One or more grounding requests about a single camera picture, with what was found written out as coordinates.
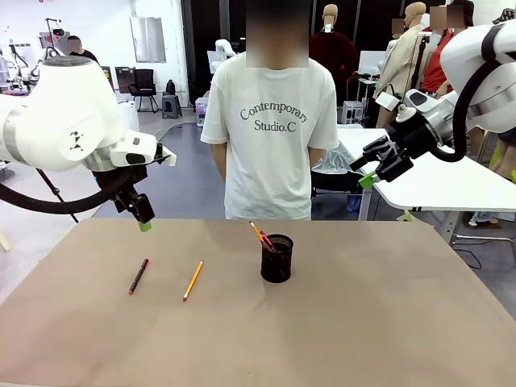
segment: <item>man in white t-shirt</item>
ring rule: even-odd
[[[335,84],[308,59],[308,7],[250,0],[248,52],[214,75],[201,141],[226,182],[227,218],[310,219],[310,168],[339,145]]]

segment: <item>tripod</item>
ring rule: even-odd
[[[54,184],[50,181],[50,179],[49,179],[49,178],[48,178],[48,176],[45,174],[45,172],[43,172],[41,169],[38,169],[38,168],[36,168],[35,170],[36,170],[36,171],[38,171],[38,173],[40,174],[41,178],[44,180],[44,182],[45,182],[45,183],[47,183],[48,188],[50,188],[50,190],[52,191],[52,193],[53,193],[54,195],[56,195],[56,196],[57,196],[57,198],[59,199],[59,201],[60,201],[61,203],[64,203],[65,201],[63,200],[63,198],[61,197],[61,195],[59,195],[59,192],[60,192],[60,191],[59,191],[59,188],[56,188],[56,187],[54,186]],[[73,219],[73,221],[74,221],[75,223],[79,223],[79,221],[77,220],[77,218],[75,217],[75,215],[74,215],[74,214],[70,214],[70,216],[72,217],[72,219]]]

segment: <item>office chair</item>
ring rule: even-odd
[[[129,85],[129,92],[133,96],[133,101],[136,100],[136,97],[139,97],[138,111],[142,111],[143,97],[148,97],[149,101],[151,102],[152,113],[155,114],[158,111],[160,111],[156,99],[154,99],[154,96],[156,95],[156,84],[154,83],[154,70],[136,69],[135,83]]]

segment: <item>white wall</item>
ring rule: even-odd
[[[167,63],[136,63],[131,34],[131,0],[0,0],[0,44],[31,43],[47,30],[46,18],[61,19],[61,27],[81,38],[103,66],[154,69],[156,88],[164,91],[172,79],[181,105],[187,104],[185,44],[181,0],[133,0],[138,16],[161,17]]]
[[[492,24],[505,8],[516,7],[516,0],[472,0],[475,3],[475,25]]]

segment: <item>floor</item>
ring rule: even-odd
[[[223,218],[223,183],[221,182],[210,149],[199,141],[200,129],[195,124],[191,110],[183,112],[179,120],[162,120],[159,114],[139,115],[141,131],[162,138],[165,146],[178,156],[173,168],[154,164],[149,167],[149,178],[136,188],[146,193],[160,218]],[[84,168],[67,173],[49,173],[52,181],[61,188],[65,199],[87,196],[97,190],[94,180]],[[31,193],[38,186],[39,198],[52,200],[52,194],[33,169],[13,165],[6,173],[4,184],[25,193]],[[343,195],[324,194],[314,200],[314,219],[357,219],[356,213],[346,211],[347,200]],[[67,216],[36,214],[0,202],[0,230],[13,245],[8,252],[0,252],[0,302],[12,289],[43,259],[74,223]],[[370,220],[394,220],[401,211],[389,207],[375,193],[370,207]],[[107,203],[94,214],[90,211],[81,218],[89,217],[131,217],[127,213],[117,214],[111,203]],[[432,214],[421,214],[428,223],[435,223]],[[460,228],[464,235],[516,236],[516,225],[502,223],[496,231],[470,231]],[[478,277],[493,291],[505,308],[516,318],[516,265],[509,247],[503,243],[489,243],[468,246],[483,264],[482,270],[475,270]],[[467,263],[478,264],[467,252],[459,253]]]

